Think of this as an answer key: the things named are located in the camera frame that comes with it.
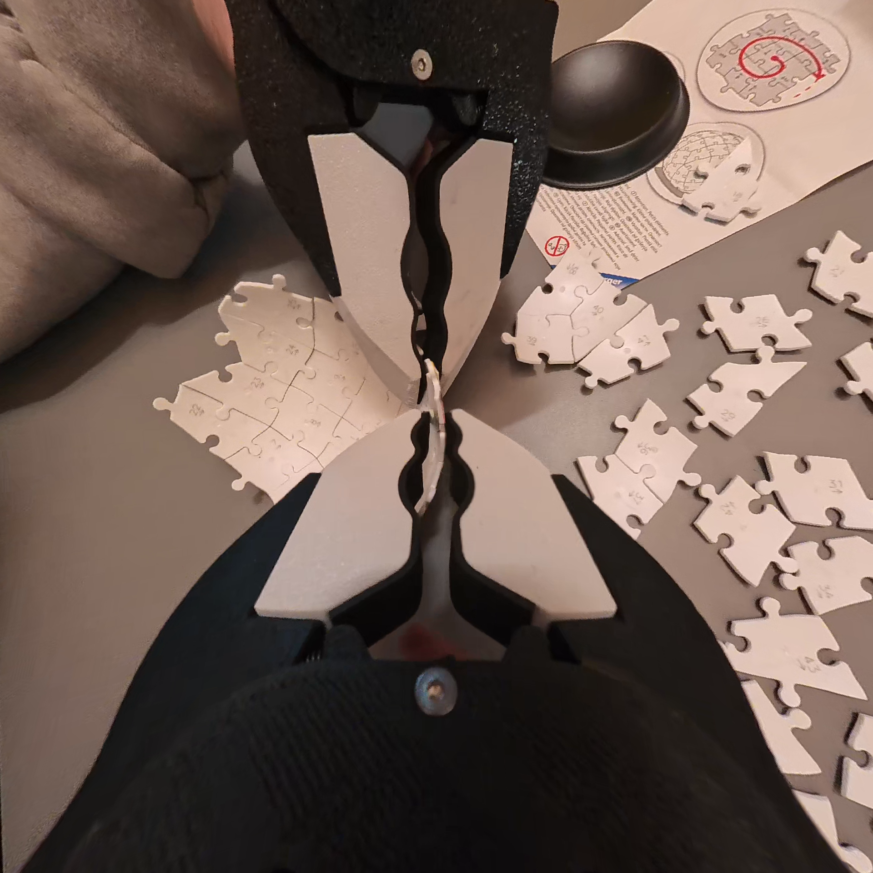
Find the paper instruction sheet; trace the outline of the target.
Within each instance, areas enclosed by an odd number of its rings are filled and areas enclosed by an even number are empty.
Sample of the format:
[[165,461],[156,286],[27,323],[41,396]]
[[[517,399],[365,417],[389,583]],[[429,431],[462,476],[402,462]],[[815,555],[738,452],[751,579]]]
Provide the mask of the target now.
[[[869,1],[657,1],[602,37],[654,46],[690,94],[678,145],[645,176],[602,191],[540,188],[527,233],[551,265],[567,245],[602,253],[602,273],[636,281],[799,202],[871,161]],[[759,210],[728,223],[684,199],[752,149]]]

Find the assembled white puzzle ball section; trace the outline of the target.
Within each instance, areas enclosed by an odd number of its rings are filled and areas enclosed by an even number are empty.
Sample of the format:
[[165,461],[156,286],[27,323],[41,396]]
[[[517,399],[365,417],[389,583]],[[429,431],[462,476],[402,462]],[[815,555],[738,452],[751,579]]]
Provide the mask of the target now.
[[238,361],[183,381],[153,406],[277,504],[359,439],[413,408],[366,361],[333,302],[290,291],[286,278],[241,281],[217,312],[216,344]]

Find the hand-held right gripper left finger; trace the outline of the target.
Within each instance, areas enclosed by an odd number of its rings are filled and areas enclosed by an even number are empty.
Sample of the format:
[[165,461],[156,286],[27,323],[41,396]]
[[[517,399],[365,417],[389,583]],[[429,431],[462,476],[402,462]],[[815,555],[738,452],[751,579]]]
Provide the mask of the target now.
[[370,646],[416,613],[427,441],[428,417],[412,409],[325,467],[255,603],[260,617],[349,625]]

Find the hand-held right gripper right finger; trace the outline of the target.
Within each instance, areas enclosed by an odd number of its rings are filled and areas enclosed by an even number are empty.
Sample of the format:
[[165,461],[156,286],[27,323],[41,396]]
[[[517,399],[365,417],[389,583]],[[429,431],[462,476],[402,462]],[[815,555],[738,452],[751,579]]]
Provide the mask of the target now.
[[508,646],[520,627],[617,613],[547,467],[461,409],[449,414],[450,592],[456,612]]

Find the scattered white puzzle pieces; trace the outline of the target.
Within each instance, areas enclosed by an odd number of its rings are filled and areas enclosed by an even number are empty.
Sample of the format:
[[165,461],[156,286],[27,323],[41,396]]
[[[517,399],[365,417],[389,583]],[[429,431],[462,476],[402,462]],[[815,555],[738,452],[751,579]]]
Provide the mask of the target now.
[[737,257],[571,365],[499,352],[507,432],[576,478],[682,586],[794,796],[871,870],[871,318],[795,258]]

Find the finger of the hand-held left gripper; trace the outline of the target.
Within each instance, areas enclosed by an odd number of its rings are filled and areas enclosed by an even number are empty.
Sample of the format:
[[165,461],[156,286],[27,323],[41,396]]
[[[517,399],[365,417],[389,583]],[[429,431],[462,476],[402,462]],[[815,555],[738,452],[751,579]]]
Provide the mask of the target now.
[[501,281],[513,146],[475,139],[445,147],[421,173],[423,354],[452,382],[486,323]]
[[409,173],[356,133],[310,135],[308,145],[340,283],[337,307],[377,377],[403,403],[417,405],[420,309],[403,261]]

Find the black round puzzle stand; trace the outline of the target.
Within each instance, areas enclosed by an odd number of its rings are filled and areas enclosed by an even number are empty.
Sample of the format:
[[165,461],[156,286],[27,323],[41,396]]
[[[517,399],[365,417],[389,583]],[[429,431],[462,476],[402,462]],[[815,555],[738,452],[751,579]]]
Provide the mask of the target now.
[[644,175],[677,145],[690,117],[671,60],[631,40],[586,45],[552,63],[542,182],[595,191]]

